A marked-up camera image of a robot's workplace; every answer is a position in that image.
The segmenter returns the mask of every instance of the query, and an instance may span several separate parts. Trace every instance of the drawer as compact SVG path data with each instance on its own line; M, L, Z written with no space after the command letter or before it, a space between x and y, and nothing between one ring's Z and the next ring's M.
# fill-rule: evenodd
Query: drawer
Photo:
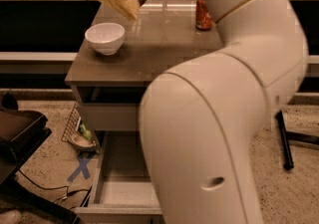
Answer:
M107 132L88 206L75 213L85 223L164 223L136 132Z
M77 109L89 130L135 131L139 125L139 107L135 104L86 104Z

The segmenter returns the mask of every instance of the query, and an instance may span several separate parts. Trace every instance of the floor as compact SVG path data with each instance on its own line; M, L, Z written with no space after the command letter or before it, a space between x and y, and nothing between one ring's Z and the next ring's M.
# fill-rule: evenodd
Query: floor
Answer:
M36 183L54 187L71 185L70 190L88 189L95 172L97 156L89 163L90 177L80 173L73 182L71 173L79 166L78 152L61 140L75 101L68 90L12 91L21 110L35 110L48 118L52 134L34 156L23 166ZM297 94L284 110L286 128L319 136L319 95ZM251 142L251 163L265 224L317 224L319 223L319 146L290 141L295 167L286 171L281 149L280 134L275 119L269 120ZM55 201L64 190L47 191L31 184L20 173L17 179L25 187L44 198ZM85 192L79 192L57 202L66 207L79 206ZM0 211L16 208L0 202ZM22 224L61 223L32 209L20 209Z

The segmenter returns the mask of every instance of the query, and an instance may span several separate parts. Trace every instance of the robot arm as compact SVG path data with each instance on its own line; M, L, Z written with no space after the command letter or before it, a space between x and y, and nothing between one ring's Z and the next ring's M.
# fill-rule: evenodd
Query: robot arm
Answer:
M307 44L288 0L205 0L224 48L158 76L140 132L166 224L261 224L251 138L289 102Z

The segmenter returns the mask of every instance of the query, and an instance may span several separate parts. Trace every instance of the bowl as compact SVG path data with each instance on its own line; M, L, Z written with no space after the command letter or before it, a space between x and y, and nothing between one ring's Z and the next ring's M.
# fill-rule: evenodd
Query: bowl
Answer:
M89 28L85 37L91 48L103 55L112 55L123 44L125 33L120 24L101 23Z

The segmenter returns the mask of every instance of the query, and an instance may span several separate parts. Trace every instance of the red can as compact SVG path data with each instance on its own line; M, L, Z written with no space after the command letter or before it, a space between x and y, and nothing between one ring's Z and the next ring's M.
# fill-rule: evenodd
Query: red can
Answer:
M196 1L196 28L209 30L212 27L212 18L208 13L205 0Z

